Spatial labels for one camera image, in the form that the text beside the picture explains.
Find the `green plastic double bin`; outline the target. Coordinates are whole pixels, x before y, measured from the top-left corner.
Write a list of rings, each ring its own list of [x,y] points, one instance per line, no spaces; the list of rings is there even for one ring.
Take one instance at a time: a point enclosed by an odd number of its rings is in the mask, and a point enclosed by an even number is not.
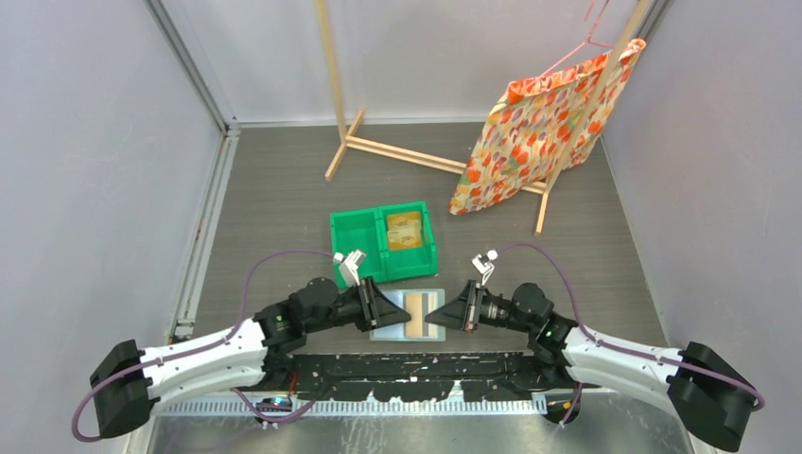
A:
[[[387,241],[387,215],[412,211],[421,213],[419,229],[423,246],[391,252]],[[367,256],[359,266],[359,275],[372,277],[378,284],[430,277],[439,272],[437,244],[424,201],[333,213],[329,217],[329,227],[332,252],[364,251]]]

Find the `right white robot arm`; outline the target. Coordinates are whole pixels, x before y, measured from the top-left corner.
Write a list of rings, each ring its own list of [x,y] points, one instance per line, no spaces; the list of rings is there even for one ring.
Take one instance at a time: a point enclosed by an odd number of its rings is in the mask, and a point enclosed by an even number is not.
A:
[[[676,417],[694,437],[727,452],[741,448],[755,406],[746,380],[709,347],[690,342],[683,349],[659,348],[582,328],[556,312],[534,283],[505,298],[469,281],[426,320],[465,332],[490,325],[525,333],[541,378],[552,388],[575,383],[626,394]]]

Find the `sage green card holder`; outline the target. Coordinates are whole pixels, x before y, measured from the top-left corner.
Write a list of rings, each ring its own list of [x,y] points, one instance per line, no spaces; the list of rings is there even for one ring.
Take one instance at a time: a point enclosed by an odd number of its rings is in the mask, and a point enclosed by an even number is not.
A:
[[[394,305],[407,311],[411,320],[371,331],[371,341],[445,341],[445,328],[425,321],[428,313],[445,304],[442,288],[388,289],[384,294]]]

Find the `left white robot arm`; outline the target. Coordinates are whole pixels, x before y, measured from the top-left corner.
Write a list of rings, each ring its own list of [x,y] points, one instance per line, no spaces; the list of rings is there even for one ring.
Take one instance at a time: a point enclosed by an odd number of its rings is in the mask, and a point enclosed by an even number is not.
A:
[[[308,335],[348,324],[368,332],[410,319],[371,278],[339,290],[319,277],[229,330],[145,349],[120,342],[90,376],[98,435],[128,434],[156,410],[208,393],[280,391],[290,382],[289,356]]]

